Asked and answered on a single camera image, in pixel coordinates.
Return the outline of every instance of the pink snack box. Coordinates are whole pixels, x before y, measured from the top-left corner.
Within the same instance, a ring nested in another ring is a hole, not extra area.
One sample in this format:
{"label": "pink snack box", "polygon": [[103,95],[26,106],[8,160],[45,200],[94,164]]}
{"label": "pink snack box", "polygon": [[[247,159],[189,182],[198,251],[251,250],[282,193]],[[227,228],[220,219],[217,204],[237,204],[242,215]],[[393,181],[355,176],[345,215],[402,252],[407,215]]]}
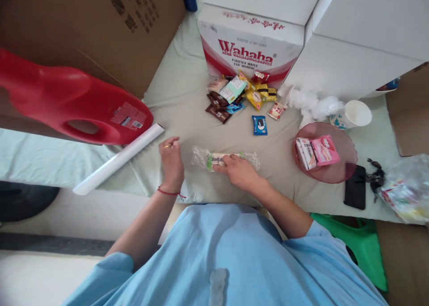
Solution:
{"label": "pink snack box", "polygon": [[311,140],[317,160],[317,166],[331,165],[339,162],[340,156],[335,150],[331,135],[324,135]]}

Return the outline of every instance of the dark tire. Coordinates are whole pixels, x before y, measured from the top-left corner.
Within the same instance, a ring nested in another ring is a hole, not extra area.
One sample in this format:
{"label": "dark tire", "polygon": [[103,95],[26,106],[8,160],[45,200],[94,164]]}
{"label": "dark tire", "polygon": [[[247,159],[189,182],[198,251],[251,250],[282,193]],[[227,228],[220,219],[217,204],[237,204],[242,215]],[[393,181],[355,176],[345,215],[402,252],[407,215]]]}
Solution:
{"label": "dark tire", "polygon": [[0,222],[16,222],[33,217],[46,209],[59,187],[0,181]]}

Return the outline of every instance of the oreo package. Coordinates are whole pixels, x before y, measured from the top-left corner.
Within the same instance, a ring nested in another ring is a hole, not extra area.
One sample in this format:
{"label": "oreo package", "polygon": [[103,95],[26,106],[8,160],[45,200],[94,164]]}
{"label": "oreo package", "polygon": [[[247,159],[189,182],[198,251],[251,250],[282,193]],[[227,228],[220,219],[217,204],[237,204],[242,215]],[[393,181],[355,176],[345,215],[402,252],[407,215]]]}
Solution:
{"label": "oreo package", "polygon": [[253,134],[254,135],[267,135],[267,124],[265,116],[252,116],[253,119]]}

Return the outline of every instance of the red plastic jug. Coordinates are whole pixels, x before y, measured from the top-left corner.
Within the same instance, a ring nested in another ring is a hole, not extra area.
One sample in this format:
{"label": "red plastic jug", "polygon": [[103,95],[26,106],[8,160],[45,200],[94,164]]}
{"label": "red plastic jug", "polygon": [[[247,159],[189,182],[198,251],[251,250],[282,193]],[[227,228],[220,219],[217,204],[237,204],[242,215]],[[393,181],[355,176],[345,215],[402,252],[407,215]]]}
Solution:
{"label": "red plastic jug", "polygon": [[[124,89],[71,67],[45,67],[0,49],[0,86],[24,116],[90,143],[129,144],[146,131],[153,115],[140,99]],[[88,121],[95,134],[69,122]]]}

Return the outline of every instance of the wahaha logo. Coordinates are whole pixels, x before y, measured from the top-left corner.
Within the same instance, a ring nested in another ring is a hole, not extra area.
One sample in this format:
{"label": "wahaha logo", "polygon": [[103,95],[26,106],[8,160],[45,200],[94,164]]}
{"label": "wahaha logo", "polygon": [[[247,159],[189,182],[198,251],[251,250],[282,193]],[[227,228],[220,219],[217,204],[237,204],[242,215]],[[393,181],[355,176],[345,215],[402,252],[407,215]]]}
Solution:
{"label": "wahaha logo", "polygon": [[219,40],[219,44],[222,49],[222,53],[225,55],[234,56],[236,58],[266,64],[269,66],[273,64],[273,58],[263,55],[260,51],[258,52],[258,54],[256,54],[255,52],[247,51],[244,47],[242,47],[241,49],[237,49],[234,48],[235,43],[223,40]]}

